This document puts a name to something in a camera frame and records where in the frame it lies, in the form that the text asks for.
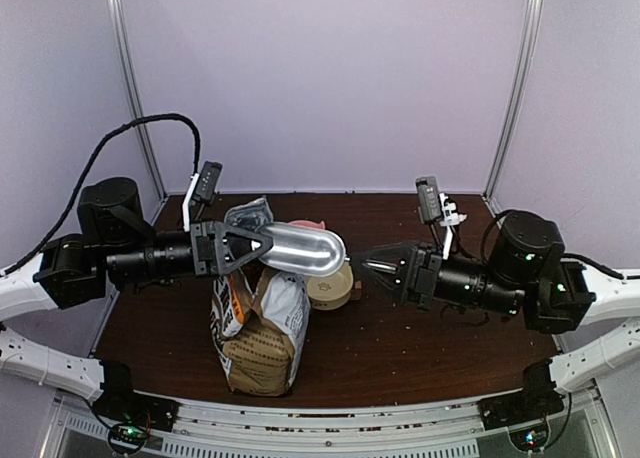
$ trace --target vertical metal pole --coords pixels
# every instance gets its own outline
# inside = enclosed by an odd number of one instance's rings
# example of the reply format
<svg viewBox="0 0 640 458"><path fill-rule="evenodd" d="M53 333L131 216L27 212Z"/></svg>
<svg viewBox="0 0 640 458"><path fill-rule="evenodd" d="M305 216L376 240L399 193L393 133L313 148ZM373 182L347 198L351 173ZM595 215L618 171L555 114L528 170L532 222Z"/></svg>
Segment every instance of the vertical metal pole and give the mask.
<svg viewBox="0 0 640 458"><path fill-rule="evenodd" d="M520 54L516 66L516 73L513 79L513 87L509 98L507 114L502 125L502 133L498 150L493 160L491 173L484 192L485 199L491 201L498 185L498 180L504 166L507 151L515 132L518 113L524 96L525 83L529 76L529 68L533 58L533 52L538 39L540 28L540 16L542 14L542 0L529 0L522 27L522 40L520 42Z"/></svg>
<svg viewBox="0 0 640 458"><path fill-rule="evenodd" d="M131 59L131 51L129 49L129 40L127 38L127 30L124 22L124 11L122 8L122 0L107 0L109 5L109 13L111 15L111 22L113 24L113 30L116 35L116 42L118 44L118 51L120 54L120 64L122 65L122 73L124 76L125 86L127 90L127 99L129 102L129 109L133 118L140 118L144 116L142 111L142 102L140 100L140 93L138 91L138 85L136 83L135 74L133 72L133 61ZM149 131L146 125L140 125L135 128L138 134L138 142L142 149L142 156L144 158L147 171L151 175L153 186L159 200L163 200L167 196L167 192L162 182L162 176L160 175L160 169L153 153L153 146L151 146L151 140L149 139Z"/></svg>

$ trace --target brown tabletop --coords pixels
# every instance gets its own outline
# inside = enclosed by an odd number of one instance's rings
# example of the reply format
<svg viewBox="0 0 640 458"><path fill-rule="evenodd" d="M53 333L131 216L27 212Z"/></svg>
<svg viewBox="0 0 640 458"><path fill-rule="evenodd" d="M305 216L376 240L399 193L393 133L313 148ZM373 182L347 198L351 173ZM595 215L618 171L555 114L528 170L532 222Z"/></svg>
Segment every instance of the brown tabletop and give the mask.
<svg viewBox="0 0 640 458"><path fill-rule="evenodd" d="M205 217L220 219L255 196L223 195ZM269 195L278 221L324 220L349 251L397 241L429 241L413 194ZM476 254L491 216L479 196L457 195L465 248ZM176 229L180 197L172 197L156 224ZM395 306L383 294L365 293L330 312L315 311L296 382L280 398L234 395L209 331L210 279L185 279L180 288L122 293L96 356L128 364L137 389L187 399L286 407L351 407L425 403L518 388L522 370L556 353L549 336L524 329L522 317L498 317L480 328L460 326L484 314L439 316L415 305Z"/></svg>

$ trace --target scoop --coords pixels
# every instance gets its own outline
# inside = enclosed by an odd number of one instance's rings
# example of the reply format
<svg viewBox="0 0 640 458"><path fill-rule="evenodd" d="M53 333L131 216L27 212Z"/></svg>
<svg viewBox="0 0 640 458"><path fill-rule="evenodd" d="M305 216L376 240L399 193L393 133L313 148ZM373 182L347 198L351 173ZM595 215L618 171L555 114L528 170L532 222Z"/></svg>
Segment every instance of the scoop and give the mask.
<svg viewBox="0 0 640 458"><path fill-rule="evenodd" d="M329 276L345 262L347 250L342 239L328 230L273 222L256 230L273 239L273 247L259 260L278 270L306 276ZM258 243L252 242L255 250Z"/></svg>

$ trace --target beige round container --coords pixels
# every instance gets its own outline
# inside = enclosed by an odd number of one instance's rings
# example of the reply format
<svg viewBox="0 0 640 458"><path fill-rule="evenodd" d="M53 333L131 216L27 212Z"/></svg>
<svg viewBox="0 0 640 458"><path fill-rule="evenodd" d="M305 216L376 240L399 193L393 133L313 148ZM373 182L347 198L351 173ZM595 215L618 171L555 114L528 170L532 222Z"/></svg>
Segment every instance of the beige round container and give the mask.
<svg viewBox="0 0 640 458"><path fill-rule="evenodd" d="M315 276L307 280L307 291L311 299L311 306L316 310L335 310L340 308L351 296L353 287L353 273L349 263L333 275L318 278Z"/></svg>

